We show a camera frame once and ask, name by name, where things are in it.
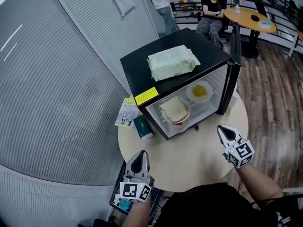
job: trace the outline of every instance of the plate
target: plate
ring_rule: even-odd
[[[193,92],[192,92],[192,89],[194,88],[194,86],[196,85],[201,85],[201,86],[204,86],[207,90],[207,95],[202,97],[202,98],[199,98],[199,97],[195,97]],[[197,81],[197,82],[194,82],[190,85],[187,86],[186,90],[185,90],[185,93],[186,93],[186,96],[189,98],[189,100],[195,102],[195,103],[203,103],[203,102],[206,102],[208,101],[211,97],[212,97],[212,94],[213,94],[213,88],[212,86],[207,82],[207,81]]]
[[[183,121],[185,121],[185,120],[189,117],[189,115],[190,115],[190,105],[189,105],[189,103],[188,103],[185,99],[183,99],[183,98],[180,98],[180,97],[179,97],[179,99],[180,99],[180,101],[184,104],[185,108],[187,109],[187,115],[186,115],[186,117],[183,118],[182,120],[178,121],[178,122],[173,122],[173,121],[171,121],[171,120],[167,117],[167,115],[166,115],[166,113],[164,112],[164,110],[161,109],[162,116],[163,116],[163,118],[164,118],[164,120],[165,120],[166,122],[169,122],[169,123],[172,123],[172,124],[178,124],[178,123],[182,123]]]

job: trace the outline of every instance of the jeans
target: jeans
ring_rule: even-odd
[[[197,26],[196,33],[200,34],[204,38],[206,38],[209,35],[213,44],[215,44],[220,48],[218,33],[221,28],[222,28],[221,20],[202,17],[201,21]]]
[[[157,12],[163,17],[164,19],[164,24],[165,24],[165,30],[166,30],[166,35],[169,35],[173,32],[176,32],[179,29],[175,19],[172,17],[170,7],[164,7],[161,9],[157,9]]]

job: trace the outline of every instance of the yellow warning label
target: yellow warning label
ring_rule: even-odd
[[[138,96],[134,97],[136,99],[137,105],[145,103],[146,101],[152,99],[153,97],[159,95],[155,87],[148,89],[147,91],[139,94]]]

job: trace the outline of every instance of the yellow table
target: yellow table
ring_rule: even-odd
[[[299,35],[299,37],[303,40],[303,32],[297,30],[297,34]]]
[[[250,32],[250,41],[248,43],[242,42],[242,55],[246,58],[251,58],[255,59],[258,57],[259,52],[256,48],[257,46],[257,41],[258,41],[258,36],[260,32],[263,33],[274,33],[276,31],[276,25],[270,21],[266,16],[253,11],[251,9],[245,9],[245,8],[240,8],[240,14],[236,13],[236,9],[234,8],[227,8],[224,10],[224,15],[233,22],[238,23],[242,27],[251,29]],[[259,26],[258,22],[253,21],[251,19],[252,15],[258,16],[260,20],[266,19],[270,21],[270,28],[262,28]]]
[[[246,138],[248,134],[247,113],[241,98],[224,115],[212,114],[199,123],[199,131],[189,129],[169,140],[151,125],[154,137],[141,140],[136,128],[118,127],[119,147],[127,162],[135,153],[145,150],[149,155],[151,175],[156,188],[184,192],[193,187],[218,182],[232,169],[222,156],[217,126],[228,124],[237,127]]]

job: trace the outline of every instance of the woman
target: woman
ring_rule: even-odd
[[[221,4],[219,0],[203,0],[203,17],[199,22],[196,32],[202,37],[210,36],[213,44],[220,47],[219,30],[222,28],[222,19],[226,4]]]
[[[164,19],[166,35],[180,30],[172,16],[169,0],[151,0],[151,2]]]

